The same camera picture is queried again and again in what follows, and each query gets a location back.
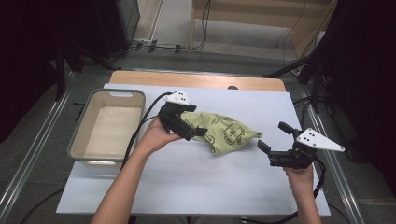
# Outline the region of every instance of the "gray floor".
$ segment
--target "gray floor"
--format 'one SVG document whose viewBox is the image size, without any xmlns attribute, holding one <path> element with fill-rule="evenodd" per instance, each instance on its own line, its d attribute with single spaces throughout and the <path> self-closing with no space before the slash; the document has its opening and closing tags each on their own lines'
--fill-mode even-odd
<svg viewBox="0 0 396 224">
<path fill-rule="evenodd" d="M 173 0 L 164 0 L 164 6 L 169 7 L 172 2 L 175 3 Z M 186 2 L 183 1 L 181 5 L 185 7 Z M 170 27 L 172 22 L 164 22 L 179 21 L 175 18 L 166 18 L 172 15 L 174 14 L 162 12 L 163 17 L 159 19 L 155 38 L 158 38 L 162 43 L 171 43 L 169 41 L 172 40 L 172 42 L 187 45 L 185 34 L 189 33 L 186 30 L 189 24 L 187 21 L 183 21 L 181 27 L 184 28 L 180 28 L 180 26 Z M 154 52 L 149 53 L 149 49 L 142 48 L 139 51 L 129 51 L 123 54 L 113 64 L 123 70 L 158 69 L 165 71 L 213 72 L 244 77 L 260 77 L 261 75 L 270 74 L 285 64 L 282 45 L 279 44 L 283 42 L 284 37 L 280 36 L 285 34 L 284 31 L 273 30 L 269 35 L 266 35 L 265 41 L 262 42 L 255 35 L 248 37 L 245 35 L 234 36 L 234 31 L 222 32 L 225 36 L 234 36 L 232 39 L 221 37 L 221 35 L 214 36 L 214 31 L 222 27 L 220 23 L 216 24 L 216 26 L 217 28 L 215 29 L 211 28 L 212 32 L 209 30 L 210 38 L 208 38 L 207 48 L 203 52 L 182 51 L 179 54 L 175 54 L 172 50 L 156 49 Z M 234 26 L 224 26 L 223 29 L 234 29 Z M 250 29 L 254 33 L 255 30 L 260 30 L 261 27 L 245 29 Z M 249 48 L 247 48 L 246 42 L 244 42 L 245 44 L 238 42 L 244 38 L 248 38 Z M 223 41 L 231 41 L 232 44 L 225 45 Z M 257 44 L 255 41 L 259 41 L 262 44 L 265 43 L 268 48 L 254 49 Z M 289 52 L 292 51 L 290 46 L 286 46 L 286 50 L 286 59 L 293 59 L 291 52 Z M 63 182 L 69 176 L 73 164 L 73 161 L 66 153 L 71 135 L 77 125 L 75 118 L 80 110 L 80 106 L 73 105 L 73 103 L 85 103 L 93 90 L 102 88 L 103 84 L 109 81 L 111 73 L 112 71 L 105 70 L 99 65 L 90 65 L 86 66 L 82 73 L 74 73 L 72 75 L 75 77 L 75 82 L 70 87 L 70 96 L 65 102 L 62 113 L 49 134 L 49 138 L 43 146 L 29 178 L 26 180 L 17 201 L 10 211 L 6 223 L 20 223 L 23 217 L 37 203 L 62 187 Z M 285 74 L 280 78 L 284 80 L 292 99 L 297 100 L 303 97 L 301 94 L 302 86 L 297 83 L 293 75 Z M 0 192 L 6 189 L 7 184 L 17 172 L 27 151 L 35 141 L 41 125 L 53 106 L 55 93 L 56 87 L 54 86 L 41 97 L 19 123 L 11 136 L 5 142 L 0 143 L 0 168 L 2 171 L 0 174 Z M 343 139 L 332 118 L 327 116 L 323 105 L 320 105 L 320 109 L 320 115 L 327 134 L 331 139 L 342 145 Z M 300 109 L 297 109 L 296 113 L 300 116 Z M 310 126 L 310 118 L 308 116 L 305 116 L 304 124 L 305 127 Z M 365 223 L 396 223 L 394 221 L 396 202 L 384 182 L 382 174 L 371 164 L 351 161 L 346 153 L 338 153 L 337 158 L 357 199 Z M 327 173 L 325 187 L 325 195 L 328 202 L 335 205 L 344 214 L 347 214 L 343 201 L 339 196 L 338 188 L 333 180 L 332 171 Z M 29 217 L 27 223 L 89 223 L 90 216 L 57 215 L 55 210 L 60 197 L 61 194 L 58 194 L 42 204 Z M 347 223 L 337 211 L 333 209 L 331 211 L 332 215 L 330 217 L 323 218 L 324 223 Z M 269 221 L 277 220 L 279 217 L 254 218 Z M 195 219 L 197 219 L 196 223 L 233 223 L 228 217 L 207 217 L 200 221 L 198 218 Z M 186 223 L 183 217 L 140 217 L 138 222 L 177 223 L 180 220 L 180 223 Z"/>
</svg>

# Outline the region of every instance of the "white mat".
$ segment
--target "white mat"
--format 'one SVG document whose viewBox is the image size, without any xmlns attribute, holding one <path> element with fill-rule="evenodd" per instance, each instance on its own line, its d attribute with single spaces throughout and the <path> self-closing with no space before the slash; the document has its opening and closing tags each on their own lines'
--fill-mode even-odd
<svg viewBox="0 0 396 224">
<path fill-rule="evenodd" d="M 288 150 L 292 137 L 277 128 L 280 121 L 299 128 L 286 92 L 229 91 L 197 88 L 106 85 L 146 94 L 146 107 L 166 91 L 184 90 L 196 112 L 215 112 L 238 119 L 262 132 L 273 150 Z M 155 116 L 163 101 L 154 106 Z M 257 139 L 239 151 L 211 154 L 210 145 L 180 140 L 154 153 L 148 160 L 135 197 L 134 214 L 174 215 L 287 215 L 296 211 L 288 179 L 269 165 Z M 94 213 L 119 168 L 85 166 L 76 162 L 57 213 Z M 323 193 L 317 197 L 319 213 L 330 214 Z"/>
</svg>

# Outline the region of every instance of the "black cable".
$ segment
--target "black cable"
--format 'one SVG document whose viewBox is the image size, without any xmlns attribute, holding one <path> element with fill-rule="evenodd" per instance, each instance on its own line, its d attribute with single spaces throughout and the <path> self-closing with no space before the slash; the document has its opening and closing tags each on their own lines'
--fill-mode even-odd
<svg viewBox="0 0 396 224">
<path fill-rule="evenodd" d="M 350 224 L 349 219 L 347 218 L 347 216 L 346 216 L 343 212 L 341 212 L 340 209 L 338 209 L 337 207 L 335 207 L 334 205 L 332 205 L 332 204 L 330 204 L 330 203 L 327 203 L 327 204 L 328 204 L 330 207 L 332 207 L 333 209 L 335 209 L 339 214 L 341 214 L 341 216 L 343 216 L 343 218 L 346 220 L 346 222 Z"/>
<path fill-rule="evenodd" d="M 33 214 L 33 212 L 35 212 L 35 210 L 37 210 L 37 208 L 39 208 L 43 203 L 45 203 L 46 201 L 48 201 L 49 199 L 51 199 L 53 196 L 59 194 L 60 192 L 64 191 L 64 186 L 61 189 L 56 190 L 55 192 L 51 193 L 51 195 L 49 195 L 47 198 L 43 199 L 41 202 L 39 202 L 38 204 L 35 205 L 35 207 L 33 207 L 27 214 L 26 216 L 23 218 L 23 220 L 20 222 L 21 224 L 26 223 L 27 219 Z"/>
<path fill-rule="evenodd" d="M 136 139 L 137 134 L 139 133 L 140 129 L 142 128 L 142 125 L 148 120 L 146 118 L 149 115 L 149 112 L 151 111 L 152 107 L 154 107 L 157 104 L 157 102 L 161 98 L 163 98 L 165 95 L 170 95 L 170 94 L 173 94 L 173 93 L 172 92 L 166 92 L 166 93 L 161 94 L 159 97 L 157 97 L 157 99 L 154 100 L 154 102 L 151 104 L 151 106 L 149 107 L 149 109 L 146 112 L 146 114 L 141 119 L 139 125 L 136 128 L 136 131 L 134 131 L 134 134 L 132 135 L 131 140 L 129 141 L 128 147 L 126 148 L 124 159 L 122 161 L 122 166 L 120 168 L 121 170 L 122 170 L 123 166 L 125 165 L 125 163 L 128 161 L 129 154 L 131 153 L 132 145 L 134 144 L 134 140 Z"/>
<path fill-rule="evenodd" d="M 204 45 L 206 43 L 206 40 L 207 40 L 207 21 L 209 19 L 210 3 L 211 3 L 211 0 L 208 0 L 206 5 L 205 5 L 204 13 L 202 15 L 201 24 L 202 24 L 202 30 L 203 30 L 203 36 L 204 37 L 203 37 L 203 41 L 201 42 L 201 44 L 198 47 L 192 47 L 190 49 L 190 48 L 187 48 L 187 47 L 185 47 L 183 45 L 179 45 L 179 44 L 155 44 L 155 48 L 156 49 L 182 49 L 182 50 L 189 50 L 189 51 L 199 51 L 199 50 L 201 50 L 204 47 Z M 141 44 L 142 44 L 142 47 L 145 47 L 145 48 L 151 48 L 152 46 L 154 46 L 154 45 L 147 45 L 147 44 L 143 44 L 143 43 L 141 43 Z M 180 46 L 180 48 L 176 48 L 176 47 L 174 47 L 174 48 L 162 47 L 162 46 L 166 46 L 166 45 Z"/>
<path fill-rule="evenodd" d="M 319 181 L 318 181 L 318 183 L 317 183 L 317 186 L 315 187 L 315 189 L 314 189 L 314 191 L 313 191 L 314 197 L 317 198 L 318 193 L 319 193 L 319 191 L 321 190 L 321 188 L 323 187 L 323 185 L 324 185 L 324 180 L 325 180 L 325 178 L 326 178 L 326 166 L 325 166 L 325 164 L 323 163 L 323 161 L 321 161 L 321 160 L 320 160 L 318 157 L 316 157 L 316 156 L 315 156 L 315 157 L 312 157 L 312 156 L 309 155 L 309 154 L 305 154 L 305 156 L 309 156 L 309 157 L 313 158 L 314 161 L 317 161 L 318 164 L 319 164 L 319 168 L 320 168 L 321 174 L 320 174 L 320 178 L 319 178 Z M 241 218 L 241 220 L 242 220 L 242 221 L 246 221 L 246 222 L 250 222 L 250 223 L 256 223 L 256 224 L 283 224 L 283 223 L 286 223 L 287 221 L 290 221 L 290 220 L 296 218 L 297 216 L 298 216 L 298 211 L 297 211 L 297 212 L 294 212 L 293 214 L 290 214 L 290 215 L 288 215 L 288 216 L 286 216 L 286 217 L 284 217 L 284 218 L 282 218 L 282 219 L 280 219 L 279 221 L 274 221 L 274 222 L 260 222 L 260 221 L 252 220 L 252 219 L 248 219 L 248 218 Z"/>
<path fill-rule="evenodd" d="M 203 31 L 204 38 L 203 38 L 203 41 L 202 41 L 200 46 L 193 48 L 195 50 L 202 49 L 204 47 L 205 43 L 206 43 L 206 40 L 207 40 L 207 21 L 209 20 L 210 3 L 211 3 L 211 0 L 207 0 L 206 6 L 205 6 L 205 9 L 204 9 L 204 13 L 202 14 L 202 19 L 201 19 L 202 31 Z M 206 13 L 206 24 L 205 24 L 205 28 L 204 28 L 205 13 Z"/>
<path fill-rule="evenodd" d="M 298 20 L 296 23 L 294 23 L 293 27 L 291 28 L 290 32 L 286 35 L 286 37 L 283 39 L 283 65 L 285 65 L 286 62 L 286 55 L 285 55 L 285 45 L 286 45 L 286 39 L 290 36 L 291 32 L 293 32 L 294 28 L 296 25 L 300 22 L 301 17 L 303 16 L 306 8 L 306 0 L 304 1 L 304 8 L 303 11 L 301 11 L 300 16 L 298 17 Z"/>
</svg>

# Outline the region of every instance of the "crumpled towel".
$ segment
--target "crumpled towel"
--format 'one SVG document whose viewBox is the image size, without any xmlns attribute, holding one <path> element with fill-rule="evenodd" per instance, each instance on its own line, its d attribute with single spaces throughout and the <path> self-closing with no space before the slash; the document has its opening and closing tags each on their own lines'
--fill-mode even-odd
<svg viewBox="0 0 396 224">
<path fill-rule="evenodd" d="M 195 136 L 194 139 L 210 143 L 214 154 L 236 151 L 250 139 L 262 137 L 260 132 L 238 120 L 219 114 L 184 112 L 181 118 L 192 128 L 207 129 L 205 136 Z"/>
</svg>

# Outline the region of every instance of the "black curtain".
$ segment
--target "black curtain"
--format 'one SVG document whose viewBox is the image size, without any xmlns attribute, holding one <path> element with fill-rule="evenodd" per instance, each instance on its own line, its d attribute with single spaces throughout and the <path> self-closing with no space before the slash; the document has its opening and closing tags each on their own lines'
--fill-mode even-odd
<svg viewBox="0 0 396 224">
<path fill-rule="evenodd" d="M 0 1 L 0 142 L 56 81 L 44 20 L 33 1 Z"/>
<path fill-rule="evenodd" d="M 350 146 L 384 173 L 396 195 L 396 3 L 338 4 L 348 13 L 319 55 L 331 79 L 327 91 L 358 133 Z"/>
</svg>

